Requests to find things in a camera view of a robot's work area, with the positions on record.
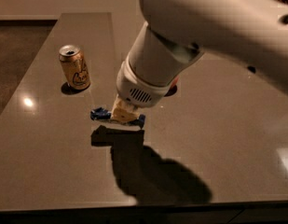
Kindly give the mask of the white gripper with vents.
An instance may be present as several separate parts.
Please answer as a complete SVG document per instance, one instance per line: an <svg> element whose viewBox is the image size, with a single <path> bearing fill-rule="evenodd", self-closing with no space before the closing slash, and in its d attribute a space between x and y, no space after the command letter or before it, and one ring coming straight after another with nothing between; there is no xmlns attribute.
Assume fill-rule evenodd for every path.
<svg viewBox="0 0 288 224"><path fill-rule="evenodd" d="M137 107L152 107L167 93L169 86L150 85L135 75L129 58L121 64L117 74L117 94L111 111L111 120L128 123L139 118Z"/></svg>

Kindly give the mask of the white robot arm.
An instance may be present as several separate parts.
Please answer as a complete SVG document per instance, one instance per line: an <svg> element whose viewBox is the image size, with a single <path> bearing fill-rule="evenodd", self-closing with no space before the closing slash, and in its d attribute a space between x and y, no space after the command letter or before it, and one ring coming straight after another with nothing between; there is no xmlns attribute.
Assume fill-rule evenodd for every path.
<svg viewBox="0 0 288 224"><path fill-rule="evenodd" d="M288 94L288 0L139 0L144 25L117 75L111 118L156 105L204 52L255 69Z"/></svg>

